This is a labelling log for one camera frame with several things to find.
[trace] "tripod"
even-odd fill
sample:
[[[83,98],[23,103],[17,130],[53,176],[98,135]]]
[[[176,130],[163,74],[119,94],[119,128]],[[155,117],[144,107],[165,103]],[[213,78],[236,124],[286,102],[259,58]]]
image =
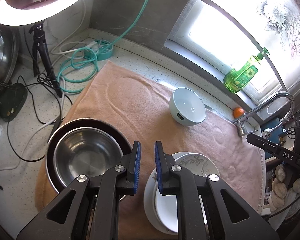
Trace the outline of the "tripod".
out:
[[[54,87],[57,95],[61,98],[62,91],[60,88],[60,84],[57,81],[56,75],[54,74],[52,63],[49,57],[46,35],[43,30],[43,21],[35,23],[29,30],[29,33],[34,33],[33,35],[33,46],[32,46],[32,54],[33,54],[33,75],[36,77],[39,75],[39,69],[37,67],[37,57],[38,52],[40,54],[42,63],[47,72],[47,78],[51,82]]]

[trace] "green soap bottle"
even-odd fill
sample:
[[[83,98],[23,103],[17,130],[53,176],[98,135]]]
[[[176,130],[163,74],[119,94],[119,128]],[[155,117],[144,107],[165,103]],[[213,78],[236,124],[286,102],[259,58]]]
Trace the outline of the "green soap bottle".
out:
[[[258,72],[256,65],[260,65],[260,61],[263,59],[265,53],[269,54],[268,50],[263,48],[262,53],[258,53],[256,56],[252,55],[247,63],[245,63],[238,71],[234,68],[231,69],[223,78],[223,83],[226,88],[228,88],[232,93],[237,93],[244,88],[244,86],[248,84],[251,78],[253,78]]]

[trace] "screw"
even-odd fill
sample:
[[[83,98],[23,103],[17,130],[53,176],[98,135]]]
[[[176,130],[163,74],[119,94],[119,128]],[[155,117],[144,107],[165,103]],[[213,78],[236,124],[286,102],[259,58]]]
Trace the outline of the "screw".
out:
[[[173,165],[173,166],[171,167],[171,169],[172,169],[173,171],[181,171],[181,166],[179,166],[179,165]]]
[[[218,181],[219,176],[217,174],[210,174],[209,179],[212,180],[212,181]]]
[[[114,168],[115,171],[124,171],[124,166],[118,165]]]
[[[87,176],[86,176],[86,175],[79,175],[79,176],[77,177],[77,180],[78,180],[79,182],[84,182],[84,181],[87,180]]]

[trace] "faucet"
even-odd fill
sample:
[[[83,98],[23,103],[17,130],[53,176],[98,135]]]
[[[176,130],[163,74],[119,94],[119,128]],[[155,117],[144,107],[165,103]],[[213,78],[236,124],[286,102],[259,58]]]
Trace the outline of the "faucet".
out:
[[[244,113],[243,115],[241,115],[240,117],[230,121],[233,124],[237,125],[237,129],[238,129],[238,134],[240,137],[248,135],[250,133],[254,133],[255,131],[252,132],[247,132],[247,129],[244,125],[244,122],[246,120],[248,120],[249,117],[253,116],[255,113],[259,112],[261,109],[267,107],[269,104],[271,104],[272,102],[274,102],[275,100],[277,100],[278,98],[287,98],[290,100],[290,110],[287,112],[287,114],[284,116],[283,120],[274,128],[267,128],[262,132],[262,136],[265,139],[268,139],[271,136],[271,133],[278,129],[280,126],[282,126],[283,124],[285,124],[286,122],[288,122],[290,120],[290,118],[292,117],[293,111],[294,111],[294,107],[295,107],[295,103],[294,103],[294,99],[293,96],[285,91],[280,91],[275,93],[274,95],[272,95],[270,98],[266,99],[265,101],[263,101],[260,105],[258,105],[257,107],[255,107],[254,109],[252,109],[251,111],[249,111],[248,113]]]

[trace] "countertop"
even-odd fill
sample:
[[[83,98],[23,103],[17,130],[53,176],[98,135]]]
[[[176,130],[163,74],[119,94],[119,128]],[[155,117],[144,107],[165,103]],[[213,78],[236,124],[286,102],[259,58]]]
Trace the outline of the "countertop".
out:
[[[207,106],[210,106],[228,119],[233,118],[232,110],[217,98],[153,61],[119,47],[114,48],[114,54],[110,60],[151,80],[156,81],[160,79],[175,87],[187,87],[196,92]],[[106,62],[107,60],[99,61],[99,68],[102,68]],[[58,69],[60,63],[61,61],[56,64],[55,69]],[[87,76],[90,71],[91,68],[87,67],[84,70],[70,73],[69,77],[79,79]],[[19,75],[25,78],[27,84],[36,82],[36,78],[33,77],[33,71],[23,65],[16,66],[12,78],[13,83],[17,81]],[[68,84],[67,88],[77,89],[83,86],[84,84]],[[44,87],[36,85],[32,86],[30,90],[34,95],[38,116],[43,122],[47,122],[58,115],[56,99]],[[77,96],[69,95],[73,102]],[[63,116],[66,115],[70,107],[69,101],[65,99]],[[18,158],[11,150],[7,140],[7,123],[0,119],[0,125],[3,127],[0,138],[0,168],[6,168],[16,165]],[[20,113],[9,124],[10,140],[17,153],[20,154],[22,152],[29,136],[40,126],[41,124],[35,117],[31,95],[28,94],[26,103]],[[52,126],[46,127],[33,138],[24,158],[36,159],[45,154],[51,129]],[[36,163],[21,161],[20,165],[14,170],[0,171],[0,185],[3,186],[3,191],[0,190],[0,224],[13,238],[16,238],[19,231],[37,214],[34,206],[34,189],[42,161]]]

